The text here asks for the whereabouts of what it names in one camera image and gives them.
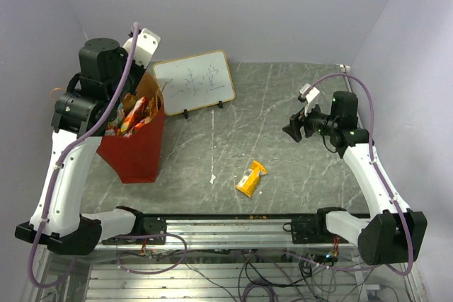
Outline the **red brown paper bag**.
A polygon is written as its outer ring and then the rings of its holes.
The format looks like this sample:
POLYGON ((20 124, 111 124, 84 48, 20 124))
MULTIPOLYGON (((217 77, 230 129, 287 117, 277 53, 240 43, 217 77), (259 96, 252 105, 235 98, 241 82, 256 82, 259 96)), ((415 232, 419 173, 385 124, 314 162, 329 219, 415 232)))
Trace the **red brown paper bag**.
POLYGON ((159 174, 164 134, 164 100, 156 79, 146 71, 137 95, 157 102, 156 114, 130 137, 102 137, 96 153, 117 173, 124 184, 151 183, 159 174))

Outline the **orange chip bag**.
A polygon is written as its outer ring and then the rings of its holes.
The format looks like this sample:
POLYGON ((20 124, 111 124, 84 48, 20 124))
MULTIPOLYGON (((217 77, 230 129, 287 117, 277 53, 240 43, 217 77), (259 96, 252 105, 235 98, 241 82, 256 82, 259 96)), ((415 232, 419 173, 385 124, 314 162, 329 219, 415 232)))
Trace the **orange chip bag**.
POLYGON ((157 115, 162 105, 161 99, 158 96, 153 97, 145 107, 144 111, 144 122, 146 124, 150 123, 153 118, 157 115))

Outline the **teal Fox's mint candy bag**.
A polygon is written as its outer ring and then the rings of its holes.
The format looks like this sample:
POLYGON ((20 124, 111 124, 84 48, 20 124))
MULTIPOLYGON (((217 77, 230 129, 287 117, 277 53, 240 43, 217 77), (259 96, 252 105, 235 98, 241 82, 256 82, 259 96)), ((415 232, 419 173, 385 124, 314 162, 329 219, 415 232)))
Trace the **teal Fox's mint candy bag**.
POLYGON ((114 120, 107 124, 105 135, 106 136, 117 136, 119 134, 119 129, 121 127, 122 121, 125 118, 125 111, 123 104, 120 103, 116 110, 116 117, 114 120))

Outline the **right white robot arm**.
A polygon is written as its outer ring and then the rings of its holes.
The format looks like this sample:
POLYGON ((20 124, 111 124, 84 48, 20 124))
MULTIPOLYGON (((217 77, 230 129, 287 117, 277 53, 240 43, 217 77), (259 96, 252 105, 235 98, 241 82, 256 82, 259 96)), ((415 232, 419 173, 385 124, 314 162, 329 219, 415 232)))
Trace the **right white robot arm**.
POLYGON ((338 236, 357 247, 368 265, 393 265, 418 258, 428 221, 413 211, 392 185, 366 129, 358 126, 358 99, 354 93, 336 91, 331 111, 321 111, 316 89, 300 93, 302 109, 293 114, 283 132, 296 142, 317 133, 330 141, 364 195, 369 217, 359 217, 340 207, 320 208, 311 228, 292 223, 292 232, 325 243, 338 236))

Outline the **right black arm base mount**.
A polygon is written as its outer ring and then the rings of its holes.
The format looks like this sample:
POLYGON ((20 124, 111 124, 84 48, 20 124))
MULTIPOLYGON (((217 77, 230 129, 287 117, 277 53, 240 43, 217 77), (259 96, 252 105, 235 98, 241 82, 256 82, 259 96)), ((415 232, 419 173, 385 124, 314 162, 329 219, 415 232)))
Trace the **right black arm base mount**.
POLYGON ((282 225, 291 234, 293 244, 332 243, 335 236, 326 227, 327 213, 345 211, 340 207, 320 208, 315 214, 302 214, 282 225))

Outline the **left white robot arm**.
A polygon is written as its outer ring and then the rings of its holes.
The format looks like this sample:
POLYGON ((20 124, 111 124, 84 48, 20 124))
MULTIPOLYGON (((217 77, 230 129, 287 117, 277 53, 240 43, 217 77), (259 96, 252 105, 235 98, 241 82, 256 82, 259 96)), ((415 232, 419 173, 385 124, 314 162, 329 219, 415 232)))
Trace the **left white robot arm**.
POLYGON ((107 123, 115 117, 119 99, 114 92, 125 70, 133 62, 121 94, 135 92, 147 70, 158 38, 146 34, 132 46, 110 38, 89 40, 79 50, 80 72, 68 83, 55 103, 52 117, 52 155, 38 206, 30 218, 17 225, 15 237, 38 242, 60 255, 87 255, 99 242, 120 235, 128 243, 144 236, 141 213, 118 207, 99 214, 81 214, 81 198, 88 171, 101 144, 107 123))

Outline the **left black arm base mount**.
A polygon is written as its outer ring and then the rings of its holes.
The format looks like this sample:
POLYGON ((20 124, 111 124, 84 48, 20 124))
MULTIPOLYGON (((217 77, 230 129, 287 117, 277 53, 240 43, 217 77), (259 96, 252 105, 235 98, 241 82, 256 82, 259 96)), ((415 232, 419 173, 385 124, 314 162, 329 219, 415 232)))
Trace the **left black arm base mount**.
POLYGON ((159 216, 138 216, 134 223, 132 232, 133 236, 152 235, 147 240, 147 244, 163 245, 166 241, 164 234, 167 232, 166 220, 159 216))

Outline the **yellow snack bar packet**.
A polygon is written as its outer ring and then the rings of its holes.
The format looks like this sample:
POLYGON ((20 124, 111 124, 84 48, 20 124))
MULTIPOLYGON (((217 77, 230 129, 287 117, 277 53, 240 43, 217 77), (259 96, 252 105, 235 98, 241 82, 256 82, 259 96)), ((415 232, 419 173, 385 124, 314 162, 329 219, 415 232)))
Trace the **yellow snack bar packet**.
POLYGON ((258 161, 252 162, 246 174, 235 184, 235 188, 245 194, 247 197, 252 197, 256 190, 256 186, 260 182, 263 175, 267 175, 268 171, 258 161))

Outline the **red candy packet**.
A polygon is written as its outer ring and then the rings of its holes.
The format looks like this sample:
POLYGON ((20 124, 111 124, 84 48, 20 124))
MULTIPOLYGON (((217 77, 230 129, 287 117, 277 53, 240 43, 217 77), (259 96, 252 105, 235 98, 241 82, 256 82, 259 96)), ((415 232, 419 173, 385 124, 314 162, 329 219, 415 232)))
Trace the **red candy packet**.
POLYGON ((131 95, 125 101, 125 118, 120 126, 120 134, 125 135, 143 116, 148 100, 145 96, 136 98, 131 95))

